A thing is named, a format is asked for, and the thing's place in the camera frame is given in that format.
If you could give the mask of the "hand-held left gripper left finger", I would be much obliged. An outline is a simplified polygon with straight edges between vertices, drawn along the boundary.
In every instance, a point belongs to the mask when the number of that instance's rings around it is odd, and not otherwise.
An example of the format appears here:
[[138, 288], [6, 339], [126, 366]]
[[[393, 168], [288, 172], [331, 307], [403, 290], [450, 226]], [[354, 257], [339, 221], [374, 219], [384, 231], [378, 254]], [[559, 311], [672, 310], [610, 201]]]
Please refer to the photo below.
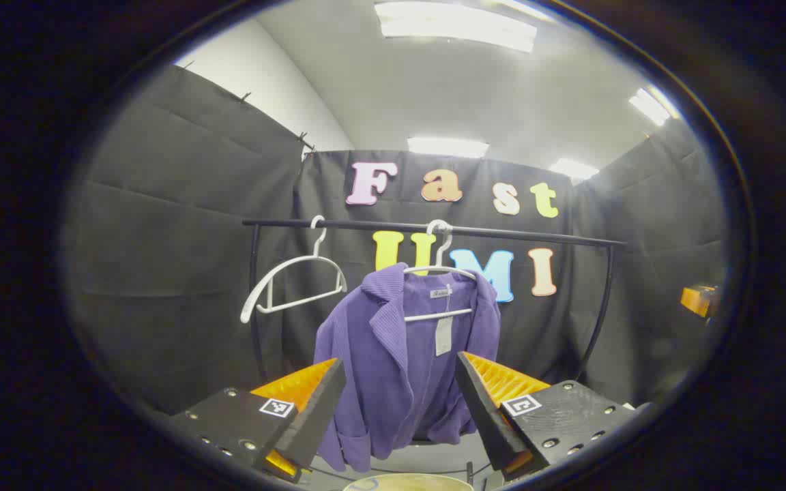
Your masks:
[[297, 483], [345, 385], [343, 362], [328, 359], [255, 389], [225, 387], [170, 416], [168, 430], [220, 470]]

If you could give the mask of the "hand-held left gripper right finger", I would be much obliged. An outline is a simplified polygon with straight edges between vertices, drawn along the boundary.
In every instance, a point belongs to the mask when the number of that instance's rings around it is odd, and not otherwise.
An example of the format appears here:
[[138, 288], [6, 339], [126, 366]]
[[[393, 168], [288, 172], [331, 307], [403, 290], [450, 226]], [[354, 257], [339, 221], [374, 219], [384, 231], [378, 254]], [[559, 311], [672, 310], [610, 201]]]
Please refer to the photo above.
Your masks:
[[549, 385], [465, 351], [456, 356], [456, 382], [504, 481], [569, 460], [641, 413], [576, 381]]

